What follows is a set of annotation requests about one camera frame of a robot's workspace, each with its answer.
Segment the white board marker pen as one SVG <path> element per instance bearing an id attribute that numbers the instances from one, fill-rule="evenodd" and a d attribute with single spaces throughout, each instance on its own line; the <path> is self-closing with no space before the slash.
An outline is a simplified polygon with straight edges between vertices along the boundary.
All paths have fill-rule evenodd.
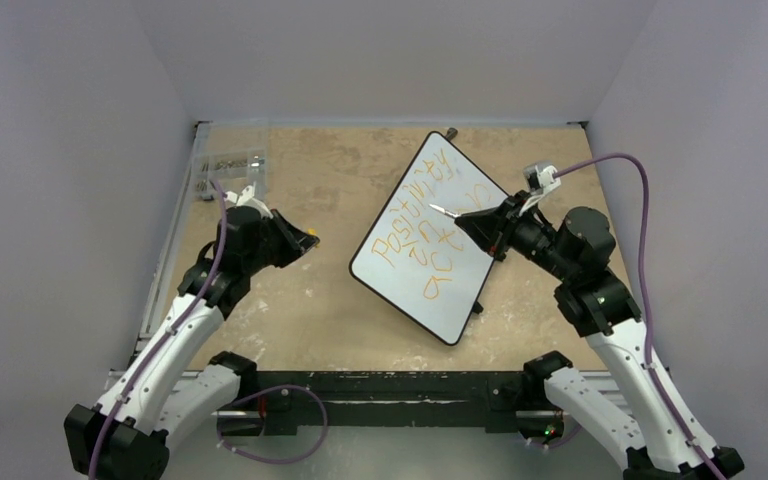
<path id="1" fill-rule="evenodd" d="M 451 211 L 451 210 L 448 210 L 448 209 L 446 209 L 446 208 L 444 208 L 444 207 L 442 207 L 440 205 L 428 204 L 428 206 L 431 209 L 433 209 L 434 211 L 440 213 L 441 215 L 443 215 L 443 216 L 445 216 L 447 218 L 456 219 L 456 218 L 460 217 L 459 213 Z"/>

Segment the white whiteboard black frame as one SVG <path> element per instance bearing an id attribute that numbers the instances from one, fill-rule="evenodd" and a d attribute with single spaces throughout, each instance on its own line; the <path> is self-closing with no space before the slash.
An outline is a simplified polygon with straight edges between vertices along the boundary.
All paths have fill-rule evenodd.
<path id="1" fill-rule="evenodd" d="M 440 132 L 424 139 L 349 263 L 351 276 L 446 345 L 457 344 L 492 259 L 431 209 L 498 206 L 506 192 Z"/>

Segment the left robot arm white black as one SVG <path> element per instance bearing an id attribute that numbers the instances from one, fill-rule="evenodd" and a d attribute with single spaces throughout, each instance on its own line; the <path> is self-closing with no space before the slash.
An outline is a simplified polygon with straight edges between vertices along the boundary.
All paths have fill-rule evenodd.
<path id="1" fill-rule="evenodd" d="M 90 479 L 159 479 L 173 450 L 214 411 L 253 406 L 263 415 L 274 390 L 261 387 L 256 363 L 240 355 L 220 352 L 187 386 L 177 384 L 252 277 L 292 264 L 319 242 L 275 209 L 225 209 L 144 349 L 94 405 L 77 404 L 65 417 L 73 468 Z"/>

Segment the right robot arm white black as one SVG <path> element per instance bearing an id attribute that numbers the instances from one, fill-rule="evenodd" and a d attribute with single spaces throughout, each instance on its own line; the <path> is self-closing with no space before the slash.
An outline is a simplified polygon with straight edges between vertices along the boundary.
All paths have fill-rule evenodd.
<path id="1" fill-rule="evenodd" d="M 529 201 L 521 191 L 495 208 L 457 214 L 454 223 L 491 257 L 513 249 L 558 280 L 558 309 L 607 367 L 628 408 L 591 388 L 557 351 L 524 364 L 524 399 L 570 414 L 625 479 L 731 479 L 742 472 L 737 450 L 720 445 L 687 407 L 637 303 L 609 268 L 616 242 L 607 217 L 575 207 L 554 229 Z"/>

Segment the clear plastic screw box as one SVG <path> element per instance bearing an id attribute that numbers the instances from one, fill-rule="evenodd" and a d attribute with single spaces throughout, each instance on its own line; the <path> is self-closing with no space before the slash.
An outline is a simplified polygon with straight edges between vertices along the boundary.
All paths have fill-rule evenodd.
<path id="1" fill-rule="evenodd" d="M 198 154 L 192 165 L 191 177 L 195 198 L 203 201 L 215 199 L 216 190 L 211 181 L 218 180 L 226 193 L 239 194 L 246 187 L 252 187 L 254 197 L 265 201 L 268 169 L 269 161 L 264 148 Z"/>

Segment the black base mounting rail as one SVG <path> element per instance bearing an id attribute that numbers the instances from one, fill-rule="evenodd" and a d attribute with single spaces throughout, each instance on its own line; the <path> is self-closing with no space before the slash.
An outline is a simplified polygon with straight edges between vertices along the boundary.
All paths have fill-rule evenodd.
<path id="1" fill-rule="evenodd" d="M 518 371 L 262 371 L 246 394 L 270 393 L 215 413 L 221 434 L 294 435 L 301 427 L 479 428 L 554 440 L 570 428 Z"/>

